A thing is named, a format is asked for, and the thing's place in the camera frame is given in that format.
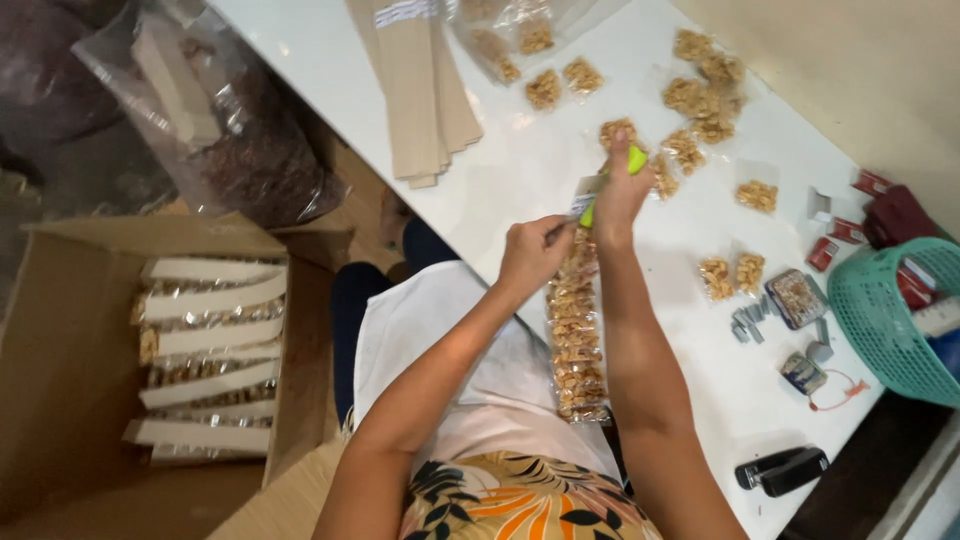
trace green plastic basket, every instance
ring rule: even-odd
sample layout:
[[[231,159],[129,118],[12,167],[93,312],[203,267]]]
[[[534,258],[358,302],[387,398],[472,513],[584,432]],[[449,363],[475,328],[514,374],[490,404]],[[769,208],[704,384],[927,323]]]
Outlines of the green plastic basket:
[[[910,257],[960,295],[960,247],[917,238],[879,253],[862,250],[830,276],[830,307],[853,348],[880,382],[908,398],[960,408],[960,384],[926,344],[897,288],[900,260]]]

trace cardboard box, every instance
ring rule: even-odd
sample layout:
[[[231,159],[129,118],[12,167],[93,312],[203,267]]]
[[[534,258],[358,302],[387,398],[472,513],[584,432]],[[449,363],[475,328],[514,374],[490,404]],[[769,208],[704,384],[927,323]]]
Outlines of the cardboard box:
[[[278,413],[266,464],[149,467],[122,442],[137,398],[129,322],[148,258],[287,258]],[[35,226],[0,341],[0,537],[204,538],[323,437],[333,275],[240,215],[80,219]]]

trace large plastic bag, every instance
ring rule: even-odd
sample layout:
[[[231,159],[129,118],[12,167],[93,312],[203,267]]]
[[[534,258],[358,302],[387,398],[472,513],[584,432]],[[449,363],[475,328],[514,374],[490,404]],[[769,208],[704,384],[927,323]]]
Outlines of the large plastic bag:
[[[444,0],[453,33],[481,68],[504,84],[563,50],[629,2]]]
[[[0,135],[12,149],[59,142],[119,118],[116,100],[71,53],[88,35],[43,0],[0,2]]]
[[[178,41],[219,125],[212,144],[184,142],[134,59],[132,47],[145,24]],[[208,215],[239,210],[275,228],[308,221],[341,203],[344,185],[320,167],[255,54],[212,10],[184,29],[165,13],[141,10],[133,2],[73,50],[123,105],[193,210]]]

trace table surface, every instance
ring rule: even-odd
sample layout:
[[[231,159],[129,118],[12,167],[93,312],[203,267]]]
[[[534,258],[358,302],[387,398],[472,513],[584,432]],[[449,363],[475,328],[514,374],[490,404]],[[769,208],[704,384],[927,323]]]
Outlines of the table surface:
[[[538,65],[538,73],[545,67],[559,70],[584,55],[608,79],[585,104],[567,98],[550,113],[533,112],[522,85],[492,84],[451,37],[485,135],[453,156],[436,187],[411,190],[391,174],[383,94],[343,2],[209,3],[487,282],[497,277],[511,224],[565,212],[578,180],[602,163],[597,131],[603,122],[629,115],[645,138],[659,141],[683,121],[663,106],[660,90],[671,70],[689,69],[672,59],[671,49],[676,29],[695,25],[667,0],[631,2]],[[811,186],[833,197],[836,215],[863,217],[866,196],[849,187],[856,171],[851,159],[756,77],[750,79],[752,101],[735,139],[712,148],[707,166],[682,180],[673,199],[648,202],[636,220],[635,237],[656,314],[690,388],[710,469],[750,537],[773,539],[813,484],[770,499],[760,489],[742,490],[733,468],[801,444],[815,444],[833,459],[882,387],[828,314],[836,355],[826,367],[863,379],[872,389],[839,409],[811,411],[807,398],[777,370],[791,353],[805,350],[815,330],[790,331],[768,320],[759,325],[765,343],[741,345],[731,334],[731,314],[751,301],[738,297],[712,305],[705,296],[698,261],[726,256],[735,244],[767,258],[766,278],[788,268],[809,270],[806,253],[825,231],[806,219]],[[779,170],[774,217],[733,199],[737,171],[751,162]],[[840,244],[839,259],[854,251]],[[826,276],[816,280],[826,290]],[[519,315],[542,332],[542,296]],[[816,393],[817,403],[838,403],[848,385],[831,377]]]

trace person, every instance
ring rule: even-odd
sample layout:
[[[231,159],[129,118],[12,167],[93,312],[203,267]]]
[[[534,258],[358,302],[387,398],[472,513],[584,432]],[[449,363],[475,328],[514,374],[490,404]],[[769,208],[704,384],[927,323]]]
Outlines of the person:
[[[513,225],[487,288],[397,211],[387,236],[416,275],[392,286],[359,263],[334,280],[334,391],[354,430],[315,540],[747,538],[708,468],[636,259],[633,224],[656,179],[649,167],[627,172],[628,150],[616,134],[593,241],[604,289],[617,291],[602,298],[607,381],[640,504],[601,429],[557,415],[549,351],[514,317],[557,271],[576,225],[560,215]]]

